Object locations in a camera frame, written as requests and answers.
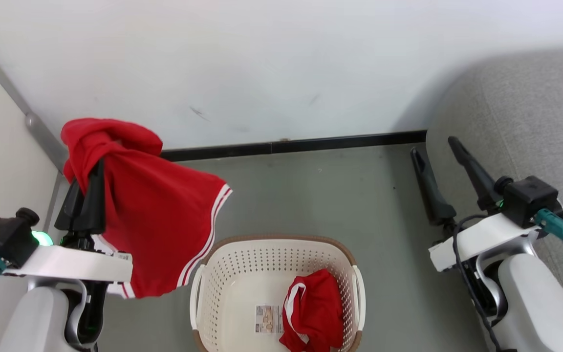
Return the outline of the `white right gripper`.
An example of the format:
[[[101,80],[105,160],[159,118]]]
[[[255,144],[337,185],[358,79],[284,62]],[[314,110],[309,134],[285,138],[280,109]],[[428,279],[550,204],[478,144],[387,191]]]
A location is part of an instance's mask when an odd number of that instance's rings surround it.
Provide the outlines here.
[[[476,204],[479,209],[482,211],[498,211],[499,202],[502,198],[494,191],[494,179],[456,136],[449,136],[448,144],[456,161],[465,169],[471,181],[476,192]],[[411,161],[429,223],[433,226],[444,226],[454,222],[456,211],[441,194],[431,163],[425,152],[413,147],[411,149]],[[482,219],[456,235],[460,260],[463,262],[474,258],[540,229],[541,227],[538,225],[522,228],[503,214]],[[429,254],[438,272],[456,265],[452,238],[431,247]]]

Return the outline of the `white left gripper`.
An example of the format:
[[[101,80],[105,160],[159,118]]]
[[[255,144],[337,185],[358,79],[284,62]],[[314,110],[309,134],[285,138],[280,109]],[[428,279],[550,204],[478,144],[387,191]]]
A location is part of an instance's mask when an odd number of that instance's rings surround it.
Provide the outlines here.
[[[83,230],[92,234],[94,251],[40,245],[20,269],[9,268],[6,276],[80,279],[103,282],[130,282],[132,255],[119,252],[100,234],[106,228],[104,161],[98,160],[88,175],[86,195],[74,178],[56,216],[54,227],[66,232],[80,231],[76,221],[83,208]]]

